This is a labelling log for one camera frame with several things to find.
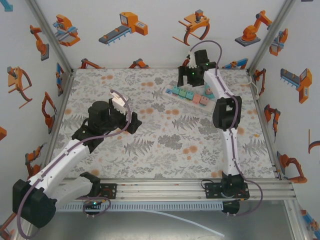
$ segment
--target white wall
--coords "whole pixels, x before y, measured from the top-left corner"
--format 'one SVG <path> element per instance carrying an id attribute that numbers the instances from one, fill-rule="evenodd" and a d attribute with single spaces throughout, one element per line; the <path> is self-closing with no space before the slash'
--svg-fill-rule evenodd
<path id="1" fill-rule="evenodd" d="M 81 40 L 73 46 L 61 46 L 73 68 L 81 65 L 81 59 L 88 60 L 107 68 L 128 68 L 138 58 L 152 68 L 180 66 L 190 49 L 172 36 L 183 38 L 186 27 L 178 23 L 198 9 L 210 18 L 210 31 L 205 40 L 221 43 L 223 55 L 221 66 L 243 58 L 250 61 L 255 56 L 262 41 L 243 47 L 235 42 L 242 36 L 244 29 L 253 25 L 256 14 L 262 10 L 272 21 L 277 16 L 283 0 L 41 0 L 41 9 L 51 25 L 61 14 L 69 18 Z M 116 40 L 110 46 L 99 42 L 99 38 L 121 25 L 119 14 L 132 12 L 148 25 L 148 35 L 129 34 Z M 257 36 L 263 40 L 267 26 L 261 25 Z M 193 46 L 200 40 L 189 36 Z M 216 61 L 219 49 L 209 50 L 209 59 Z"/>
<path id="2" fill-rule="evenodd" d="M 287 154 L 300 162 L 308 182 L 294 184 L 294 189 L 302 208 L 318 222 L 320 222 L 320 147 L 314 147 L 311 153 L 308 153 L 308 129 L 311 129 L 311 142 L 320 140 L 319 9 L 319 1 L 296 1 L 280 29 L 288 28 L 284 49 L 278 56 L 267 52 L 258 68 L 266 69 L 265 91 L 260 98 L 261 105 L 264 107 L 270 104 L 272 108 L 277 108 L 281 112 L 275 148 L 281 154 Z M 280 80 L 282 68 L 298 76 L 306 68 L 310 69 L 312 85 L 309 87 L 309 98 L 303 104 L 299 103 L 299 92 L 295 87 Z M 273 134 L 271 123 L 269 129 Z M 286 169 L 287 177 L 297 175 L 294 166 Z"/>
<path id="3" fill-rule="evenodd" d="M 36 38 L 30 33 L 30 25 L 39 27 L 25 1 L 10 0 L 12 12 L 4 12 L 0 7 L 0 127 L 6 129 L 7 136 L 0 141 L 0 224 L 12 213 L 12 187 L 18 179 L 26 180 L 28 171 L 25 166 L 25 154 L 31 153 L 44 142 L 49 141 L 48 127 L 42 114 L 42 101 L 45 91 L 49 93 L 58 111 L 62 97 L 57 95 L 56 63 L 58 58 L 52 48 L 49 59 L 40 60 L 36 48 Z M 48 43 L 44 34 L 39 33 L 44 43 Z M 29 75 L 32 87 L 25 91 L 32 98 L 19 109 L 25 101 L 17 91 L 8 93 L 7 67 L 19 66 Z M 27 86 L 23 77 L 23 86 Z M 47 104 L 47 113 L 53 109 Z M 46 156 L 48 145 L 35 163 L 39 164 Z"/>

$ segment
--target gray fern pattern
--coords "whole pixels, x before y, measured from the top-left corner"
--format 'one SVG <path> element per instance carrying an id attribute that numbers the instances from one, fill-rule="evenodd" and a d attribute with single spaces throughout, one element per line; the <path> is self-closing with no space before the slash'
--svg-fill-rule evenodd
<path id="1" fill-rule="evenodd" d="M 221 69 L 230 90 L 242 98 L 238 155 L 247 178 L 273 178 L 274 173 L 245 70 Z M 100 178 L 212 178 L 223 169 L 222 140 L 204 112 L 163 94 L 175 86 L 177 69 L 78 69 L 72 83 L 53 157 L 88 117 L 95 101 L 108 101 L 115 89 L 128 97 L 142 125 L 135 134 L 107 137 L 67 175 L 90 172 Z M 204 87 L 192 88 L 202 94 Z"/>

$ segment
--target teal block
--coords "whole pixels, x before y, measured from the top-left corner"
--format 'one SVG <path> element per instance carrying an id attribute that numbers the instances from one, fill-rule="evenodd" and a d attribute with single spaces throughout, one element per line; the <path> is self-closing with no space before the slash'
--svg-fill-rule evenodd
<path id="1" fill-rule="evenodd" d="M 215 98 L 215 95 L 214 95 L 213 93 L 211 93 L 211 94 L 209 94 L 209 95 L 206 94 L 206 90 L 207 90 L 208 88 L 209 88 L 209 85 L 206 84 L 206 85 L 204 86 L 203 96 L 207 97 L 208 99 L 214 99 L 214 98 Z"/>
<path id="2" fill-rule="evenodd" d="M 179 91 L 179 96 L 181 96 L 181 97 L 186 97 L 186 95 L 187 95 L 187 90 L 185 90 L 185 89 L 180 89 L 180 91 Z"/>
<path id="3" fill-rule="evenodd" d="M 192 100 L 192 99 L 194 99 L 194 95 L 195 95 L 195 93 L 193 91 L 187 91 L 185 97 L 187 99 Z"/>
<path id="4" fill-rule="evenodd" d="M 174 86 L 172 89 L 172 93 L 179 95 L 179 92 L 180 92 L 180 88 L 178 88 L 177 86 Z"/>

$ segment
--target white cable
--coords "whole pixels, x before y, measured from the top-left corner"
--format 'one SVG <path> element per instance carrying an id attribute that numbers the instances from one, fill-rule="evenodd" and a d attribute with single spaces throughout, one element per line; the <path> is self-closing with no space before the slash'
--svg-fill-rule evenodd
<path id="1" fill-rule="evenodd" d="M 251 80 L 250 80 L 250 82 L 248 82 L 248 83 L 241 83 L 241 85 L 250 85 L 250 84 L 252 84 L 254 87 L 255 87 L 255 89 L 256 89 L 256 95 L 255 95 L 255 100 L 258 100 L 259 98 L 260 98 L 260 96 L 259 96 L 259 90 L 258 90 L 258 88 L 257 88 L 257 85 L 255 85 L 254 84 L 254 82 L 252 81 L 252 77 L 251 77 Z"/>
<path id="2" fill-rule="evenodd" d="M 216 235 L 218 235 L 218 236 L 220 236 L 220 237 L 223 237 L 223 238 L 225 237 L 225 235 L 222 234 L 222 233 L 220 233 L 220 232 L 217 232 L 217 231 L 215 231 L 215 230 L 212 230 L 212 229 L 210 229 L 210 228 L 208 228 L 208 227 L 206 227 L 206 226 L 203 226 L 203 225 L 201 225 L 201 224 L 199 224 L 199 223 L 196 223 L 196 222 L 194 222 L 194 221 L 190 221 L 190 220 L 185 219 L 185 218 L 182 218 L 182 217 L 178 217 L 178 216 L 175 216 L 175 215 L 171 215 L 171 214 L 169 214 L 169 213 L 165 213 L 165 212 L 161 212 L 161 211 L 152 211 L 152 210 L 142 210 L 142 212 L 165 215 L 165 216 L 167 216 L 167 217 L 171 217 L 171 218 L 174 218 L 174 219 L 178 219 L 178 220 L 184 221 L 184 222 L 189 223 L 189 224 L 196 225 L 196 226 L 198 226 L 198 227 L 200 227 L 200 228 L 203 228 L 204 230 L 207 230 L 207 231 L 209 231 L 209 232 L 211 232 L 211 233 L 214 233 L 214 234 L 216 234 Z"/>

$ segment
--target floral tablecloth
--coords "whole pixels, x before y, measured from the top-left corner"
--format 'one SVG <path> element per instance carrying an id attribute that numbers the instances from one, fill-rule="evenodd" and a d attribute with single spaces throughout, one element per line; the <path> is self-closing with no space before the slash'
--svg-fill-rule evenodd
<path id="1" fill-rule="evenodd" d="M 238 155 L 248 178 L 274 178 L 245 70 L 221 69 L 242 98 Z M 178 69 L 78 69 L 53 152 L 56 156 L 88 117 L 95 101 L 108 101 L 110 89 L 129 97 L 142 125 L 133 135 L 106 138 L 67 177 L 91 172 L 100 178 L 219 178 L 224 164 L 220 135 L 212 113 L 163 95 L 176 85 Z M 204 86 L 193 89 L 203 94 Z"/>

